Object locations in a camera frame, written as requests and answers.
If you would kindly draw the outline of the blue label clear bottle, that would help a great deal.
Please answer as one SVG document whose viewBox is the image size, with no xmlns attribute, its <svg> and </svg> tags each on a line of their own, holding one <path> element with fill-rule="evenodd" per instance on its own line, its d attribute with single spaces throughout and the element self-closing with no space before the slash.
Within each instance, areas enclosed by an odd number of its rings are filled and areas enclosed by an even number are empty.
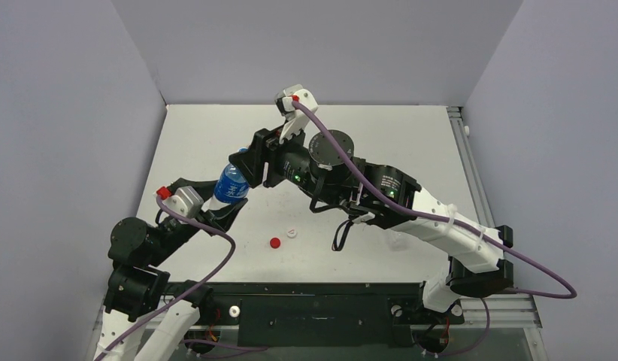
<svg viewBox="0 0 618 361">
<path fill-rule="evenodd" d="M 229 205 L 235 205 L 247 198 L 250 185 L 241 171 L 228 162 L 222 170 L 213 194 L 202 207 L 203 211 L 218 211 Z"/>
</svg>

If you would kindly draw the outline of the red bottle cap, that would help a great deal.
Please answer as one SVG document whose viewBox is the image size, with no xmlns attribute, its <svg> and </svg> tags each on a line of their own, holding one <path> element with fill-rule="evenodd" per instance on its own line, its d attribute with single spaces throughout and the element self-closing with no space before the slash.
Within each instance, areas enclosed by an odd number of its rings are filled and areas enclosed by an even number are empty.
<svg viewBox="0 0 618 361">
<path fill-rule="evenodd" d="M 279 238 L 272 238 L 269 244 L 271 248 L 278 249 L 281 246 L 281 240 Z"/>
</svg>

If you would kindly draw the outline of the clear unlabelled bottle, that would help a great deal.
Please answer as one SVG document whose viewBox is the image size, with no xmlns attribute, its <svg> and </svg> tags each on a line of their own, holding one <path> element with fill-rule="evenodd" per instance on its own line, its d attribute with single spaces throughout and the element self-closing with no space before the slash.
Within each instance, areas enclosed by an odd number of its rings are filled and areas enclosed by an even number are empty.
<svg viewBox="0 0 618 361">
<path fill-rule="evenodd" d="M 403 251 L 410 247 L 410 236 L 401 232 L 388 232 L 387 245 L 391 251 Z"/>
</svg>

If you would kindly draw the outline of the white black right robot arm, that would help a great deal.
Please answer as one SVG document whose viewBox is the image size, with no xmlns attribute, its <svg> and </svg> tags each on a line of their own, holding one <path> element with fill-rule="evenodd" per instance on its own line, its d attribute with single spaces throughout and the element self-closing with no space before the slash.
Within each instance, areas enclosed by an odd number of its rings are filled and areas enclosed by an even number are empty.
<svg viewBox="0 0 618 361">
<path fill-rule="evenodd" d="M 304 133 L 285 140 L 281 129 L 261 129 L 229 162 L 251 187 L 289 181 L 311 198 L 315 214 L 344 211 L 346 228 L 377 226 L 445 252 L 447 265 L 423 283 L 414 301 L 424 321 L 435 320 L 461 296 L 484 298 L 513 285 L 513 265 L 502 251 L 512 243 L 509 227 L 482 227 L 403 171 L 356 157 L 353 140 L 344 132 L 321 132 L 306 141 Z"/>
</svg>

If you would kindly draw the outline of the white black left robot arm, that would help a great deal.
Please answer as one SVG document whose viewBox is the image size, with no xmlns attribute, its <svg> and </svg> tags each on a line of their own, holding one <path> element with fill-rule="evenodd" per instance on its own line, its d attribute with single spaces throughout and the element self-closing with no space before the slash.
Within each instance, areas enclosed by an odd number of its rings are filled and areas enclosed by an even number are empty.
<svg viewBox="0 0 618 361">
<path fill-rule="evenodd" d="M 184 178 L 160 187 L 159 213 L 151 225 L 137 217 L 119 221 L 111 231 L 108 258 L 113 271 L 102 310 L 95 360 L 167 360 L 195 323 L 217 321 L 220 311 L 207 282 L 231 259 L 235 241 L 227 231 L 247 198 L 204 210 L 218 181 Z M 220 264 L 200 281 L 168 286 L 170 274 L 158 269 L 199 231 L 230 244 Z"/>
</svg>

